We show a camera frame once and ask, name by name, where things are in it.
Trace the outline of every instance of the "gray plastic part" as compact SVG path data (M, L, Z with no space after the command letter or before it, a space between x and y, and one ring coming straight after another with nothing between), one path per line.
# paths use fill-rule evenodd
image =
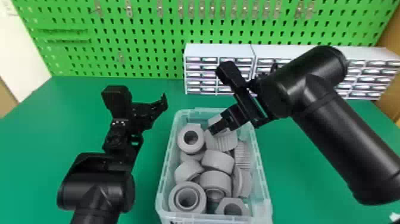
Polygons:
M231 197L232 195L231 178L224 172L218 170L206 171L199 177L199 184L206 192L222 191L224 192L223 197ZM208 199L213 202L218 202L222 199L213 197L211 193L208 193L208 196L210 196Z
M226 153L215 150L206 150L204 157L201 160L201 164L206 169L220 170L230 175L233 166L235 165L235 160Z
M212 136L209 130L206 130L204 132L204 139L208 150L226 152L238 145L238 137L235 130L219 136Z
M232 197L237 198L243 189L243 174L238 166L234 166L232 178Z
M253 178L251 176L250 171L247 170L242 170L242 175L243 175L243 187L242 187L242 192L240 193L240 197L248 198L253 187Z
M182 182L171 190L168 205L171 211L205 213L207 197L197 183Z
M235 155L235 165L239 166L241 169L249 170L252 160L245 142L239 141L233 151Z
M186 160L196 160L201 161L203 159L205 150L202 150L194 155L187 155L184 151L180 152L180 161L184 162Z
M175 170L175 183L194 181L194 179L204 172L204 168L196 160L186 160Z
M176 141L186 154L196 154L204 146L204 131L200 124L188 123L180 130Z
M250 210L240 198L223 198L215 210L216 214L250 216Z

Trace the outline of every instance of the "black robotic arm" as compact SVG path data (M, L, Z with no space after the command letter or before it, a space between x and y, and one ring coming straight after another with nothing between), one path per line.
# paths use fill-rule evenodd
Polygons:
M61 183L57 205L74 210L71 224L113 224L127 213L135 200L131 174L150 129L168 105L165 94L151 104L132 103L126 86L107 86L101 93L112 114L105 137L105 153L81 153Z
M234 92L237 104L221 113L214 135L250 121L255 127L291 117L347 182L361 204L400 199L400 158L336 93L347 74L336 48L318 46L270 75L250 82L231 61L215 73ZM257 94L257 101L249 93Z

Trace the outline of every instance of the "green table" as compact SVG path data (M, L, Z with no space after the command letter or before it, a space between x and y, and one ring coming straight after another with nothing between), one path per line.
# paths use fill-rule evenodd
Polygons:
M181 80L53 77L0 120L0 223L69 223L73 213L58 209L57 189L78 153L102 151L111 115L100 92L109 84L127 85L139 102L153 102L165 92L169 103L153 129L144 133L133 171L135 206L121 215L119 224L160 222L154 198L176 111L234 103L229 96L184 95ZM384 114L369 101L349 103L400 153L400 130ZM275 224L389 223L391 212L400 213L400 202L358 204L291 119L265 125L257 138Z

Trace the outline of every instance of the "white wall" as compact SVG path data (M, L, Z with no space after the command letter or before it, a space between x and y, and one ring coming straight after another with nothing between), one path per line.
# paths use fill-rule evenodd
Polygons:
M18 102L51 77L10 0L0 0L0 77Z

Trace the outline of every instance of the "clear plastic bin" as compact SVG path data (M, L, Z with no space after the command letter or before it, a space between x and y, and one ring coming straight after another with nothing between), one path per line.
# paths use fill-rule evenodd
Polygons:
M265 181L263 164L261 162L254 128L250 123L247 123L238 129L237 134L240 140L245 141L249 151L251 152L252 164L250 171L253 177L253 187L249 198L243 200L247 203L251 211L251 216L180 213L170 211L168 207L168 196L172 188L176 185L174 180L174 171L180 164L180 149L176 144L176 136L179 130L187 123L200 123L202 128L206 129L207 120L221 113L223 110L223 108L196 108L194 110L180 110L175 114L170 140L165 153L157 196L155 198L155 209L160 216L162 224L272 224L271 198L267 182Z

